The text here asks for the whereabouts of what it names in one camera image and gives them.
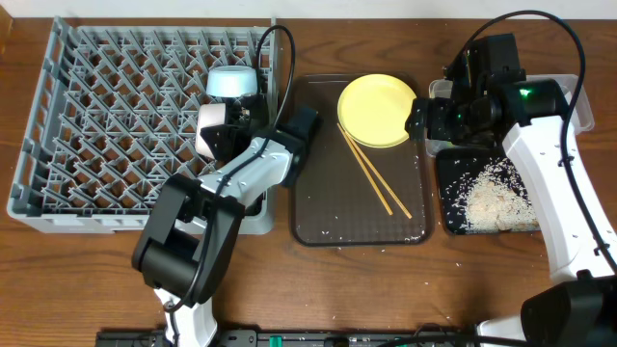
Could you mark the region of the pink white bowl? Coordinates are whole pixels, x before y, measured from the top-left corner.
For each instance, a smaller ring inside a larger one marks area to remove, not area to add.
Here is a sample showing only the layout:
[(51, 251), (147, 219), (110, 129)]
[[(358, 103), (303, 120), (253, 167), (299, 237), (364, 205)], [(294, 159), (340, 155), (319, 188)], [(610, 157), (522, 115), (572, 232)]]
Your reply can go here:
[(226, 122), (225, 103), (204, 104), (200, 107), (197, 118), (197, 130), (195, 139), (196, 152), (208, 159), (214, 159), (212, 148), (201, 135), (203, 130), (211, 130), (216, 126), (223, 125)]

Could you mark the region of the light blue bowl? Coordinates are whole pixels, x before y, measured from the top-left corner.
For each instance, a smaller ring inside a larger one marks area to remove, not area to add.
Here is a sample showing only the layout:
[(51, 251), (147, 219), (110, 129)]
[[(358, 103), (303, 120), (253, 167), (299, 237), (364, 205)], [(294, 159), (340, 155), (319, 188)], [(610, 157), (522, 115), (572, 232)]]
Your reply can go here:
[(206, 93), (215, 97), (235, 98), (256, 94), (256, 71), (246, 66), (214, 67), (208, 72)]

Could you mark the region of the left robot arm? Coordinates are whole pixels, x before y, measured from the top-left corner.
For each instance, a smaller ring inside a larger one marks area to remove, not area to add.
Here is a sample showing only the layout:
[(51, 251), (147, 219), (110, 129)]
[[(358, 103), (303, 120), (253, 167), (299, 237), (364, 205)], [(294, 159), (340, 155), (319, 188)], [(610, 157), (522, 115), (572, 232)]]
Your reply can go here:
[(224, 278), (246, 209), (268, 189), (292, 186), (319, 126), (302, 107), (260, 130), (220, 170), (169, 177), (132, 255), (132, 266), (163, 304), (171, 346), (208, 346), (218, 324), (211, 299)]

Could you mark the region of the yellow plate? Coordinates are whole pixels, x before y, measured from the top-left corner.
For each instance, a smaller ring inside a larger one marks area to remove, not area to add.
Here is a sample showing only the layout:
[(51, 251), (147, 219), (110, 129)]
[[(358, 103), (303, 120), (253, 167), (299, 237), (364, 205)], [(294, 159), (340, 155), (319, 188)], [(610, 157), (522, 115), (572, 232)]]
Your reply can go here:
[(408, 139), (405, 122), (416, 93), (401, 79), (367, 74), (349, 83), (337, 102), (338, 122), (358, 143), (395, 147)]

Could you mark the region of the wooden chopstick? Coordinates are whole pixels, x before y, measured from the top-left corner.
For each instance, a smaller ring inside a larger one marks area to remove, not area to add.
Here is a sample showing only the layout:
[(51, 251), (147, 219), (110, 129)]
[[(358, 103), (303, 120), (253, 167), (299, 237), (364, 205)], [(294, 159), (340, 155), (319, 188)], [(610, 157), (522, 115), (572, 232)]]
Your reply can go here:
[(413, 215), (412, 213), (409, 211), (409, 209), (405, 206), (405, 204), (402, 202), (402, 200), (400, 198), (398, 198), (398, 196), (395, 194), (395, 192), (393, 191), (393, 189), (389, 186), (389, 184), (387, 183), (387, 181), (384, 179), (384, 177), (381, 175), (381, 173), (377, 170), (377, 168), (372, 164), (372, 162), (368, 159), (368, 157), (364, 154), (364, 152), (360, 149), (359, 145), (352, 139), (352, 137), (348, 134), (348, 132), (346, 131), (347, 135), (350, 137), (352, 144), (354, 145), (355, 149), (358, 151), (358, 153), (360, 154), (361, 159), (363, 160), (364, 164), (367, 166), (369, 173), (371, 174), (371, 176), (373, 177), (373, 179), (378, 180), (383, 187), (386, 189), (386, 191), (388, 192), (388, 194), (390, 195), (390, 197), (394, 200), (394, 202), (398, 205), (398, 207), (401, 209), (401, 211), (405, 214), (405, 216), (408, 219), (412, 219)]
[(360, 157), (360, 154), (358, 153), (358, 151), (355, 149), (354, 145), (352, 144), (352, 141), (351, 141), (350, 137), (347, 135), (346, 131), (342, 128), (342, 126), (339, 123), (337, 123), (336, 126), (337, 126), (339, 132), (341, 133), (341, 135), (343, 136), (343, 139), (345, 140), (347, 146), (351, 150), (351, 152), (352, 152), (353, 156), (355, 157), (357, 163), (359, 164), (360, 168), (362, 169), (362, 172), (363, 172), (364, 176), (366, 177), (368, 183), (370, 184), (371, 188), (373, 189), (373, 191), (376, 194), (377, 198), (379, 199), (380, 203), (384, 206), (384, 208), (386, 209), (388, 215), (392, 216), (393, 215), (393, 211), (391, 210), (391, 207), (389, 206), (389, 204), (386, 201), (385, 197), (383, 196), (383, 194), (381, 193), (380, 189), (378, 188), (377, 183), (375, 182), (375, 180), (373, 179), (373, 177), (369, 173), (367, 166), (364, 164), (363, 160)]

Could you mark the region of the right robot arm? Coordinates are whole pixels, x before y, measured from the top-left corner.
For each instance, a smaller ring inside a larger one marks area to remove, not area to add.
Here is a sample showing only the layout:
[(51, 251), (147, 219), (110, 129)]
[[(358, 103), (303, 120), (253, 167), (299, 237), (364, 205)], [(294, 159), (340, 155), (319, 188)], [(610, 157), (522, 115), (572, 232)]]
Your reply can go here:
[(406, 131), (414, 141), (500, 147), (523, 181), (550, 263), (552, 287), (518, 314), (480, 323), (478, 341), (614, 345), (616, 234), (577, 150), (577, 92), (528, 79), (511, 34), (470, 39), (444, 76), (450, 96), (415, 100)]

